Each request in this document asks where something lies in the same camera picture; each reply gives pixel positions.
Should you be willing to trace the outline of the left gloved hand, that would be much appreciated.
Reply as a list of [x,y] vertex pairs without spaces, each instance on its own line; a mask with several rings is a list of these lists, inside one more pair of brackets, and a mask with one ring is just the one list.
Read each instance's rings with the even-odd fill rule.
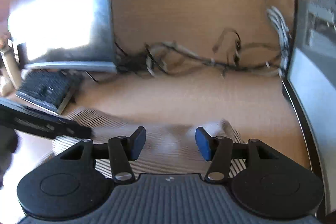
[[17,150],[19,138],[12,128],[1,126],[0,129],[0,185],[3,187],[3,178],[11,166],[13,154]]

